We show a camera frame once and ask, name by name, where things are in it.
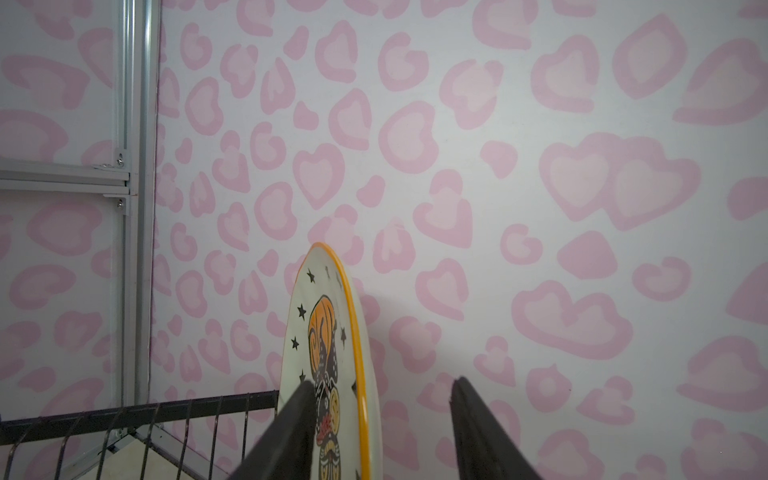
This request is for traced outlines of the cream star cartoon plate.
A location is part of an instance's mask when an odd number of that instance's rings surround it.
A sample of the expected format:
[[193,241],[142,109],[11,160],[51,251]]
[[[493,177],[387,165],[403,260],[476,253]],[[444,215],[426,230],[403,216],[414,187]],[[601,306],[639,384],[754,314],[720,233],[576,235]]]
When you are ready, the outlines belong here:
[[312,478],[383,478],[379,393],[362,302],[342,260],[322,242],[296,272],[278,405],[304,382],[314,398]]

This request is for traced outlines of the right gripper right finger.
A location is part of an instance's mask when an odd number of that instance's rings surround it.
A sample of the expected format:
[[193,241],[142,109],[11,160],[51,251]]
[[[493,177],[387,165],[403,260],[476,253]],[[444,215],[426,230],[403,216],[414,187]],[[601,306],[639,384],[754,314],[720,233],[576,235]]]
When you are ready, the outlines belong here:
[[456,379],[449,400],[461,480],[541,480],[466,377]]

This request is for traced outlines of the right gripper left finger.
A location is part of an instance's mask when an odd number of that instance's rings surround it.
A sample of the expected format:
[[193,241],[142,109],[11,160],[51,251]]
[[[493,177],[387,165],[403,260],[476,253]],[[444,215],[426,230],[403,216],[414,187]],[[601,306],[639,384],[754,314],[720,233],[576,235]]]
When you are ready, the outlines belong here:
[[310,479],[316,418],[314,384],[305,380],[229,479]]

